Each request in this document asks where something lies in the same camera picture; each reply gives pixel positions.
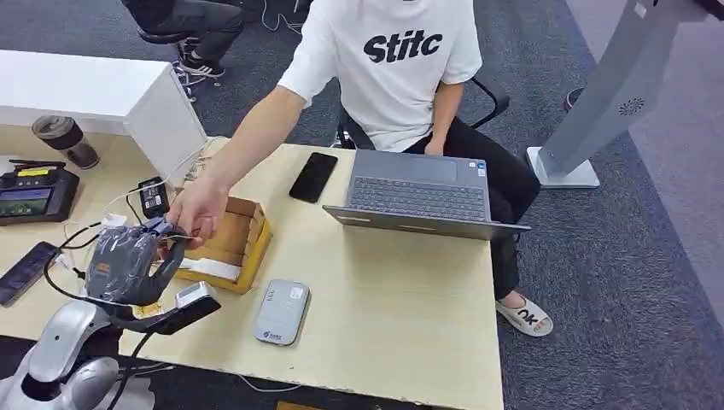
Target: gray power bank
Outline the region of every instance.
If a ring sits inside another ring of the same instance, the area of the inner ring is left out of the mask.
[[[274,279],[269,282],[254,324],[254,337],[280,346],[292,344],[309,299],[305,284]]]

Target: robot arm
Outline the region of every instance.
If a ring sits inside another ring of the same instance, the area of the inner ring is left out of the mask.
[[[0,410],[110,410],[117,398],[108,409],[99,406],[117,383],[119,366],[107,356],[118,354],[124,330],[172,335],[218,310],[213,288],[200,282],[181,290],[169,312],[145,319],[133,316],[128,305],[156,302],[178,269],[184,241],[174,243],[161,266],[149,274],[160,242],[179,234],[163,219],[106,229],[85,275],[88,297],[61,307],[15,375],[0,381]]]

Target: charger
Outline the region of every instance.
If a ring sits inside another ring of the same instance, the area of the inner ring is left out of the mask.
[[[143,215],[149,220],[163,216],[168,212],[168,194],[161,177],[146,179],[138,183]]]

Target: travel mug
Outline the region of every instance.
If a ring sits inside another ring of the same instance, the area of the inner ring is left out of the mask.
[[[70,117],[42,116],[32,124],[32,132],[80,169],[93,168],[101,160]]]

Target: black smartphone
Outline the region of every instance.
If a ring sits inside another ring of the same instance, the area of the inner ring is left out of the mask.
[[[0,278],[0,305],[9,308],[43,276],[45,263],[58,256],[60,250],[47,242],[35,245]]]
[[[327,180],[337,164],[337,157],[312,152],[309,160],[296,178],[289,196],[304,202],[315,203],[322,195]]]

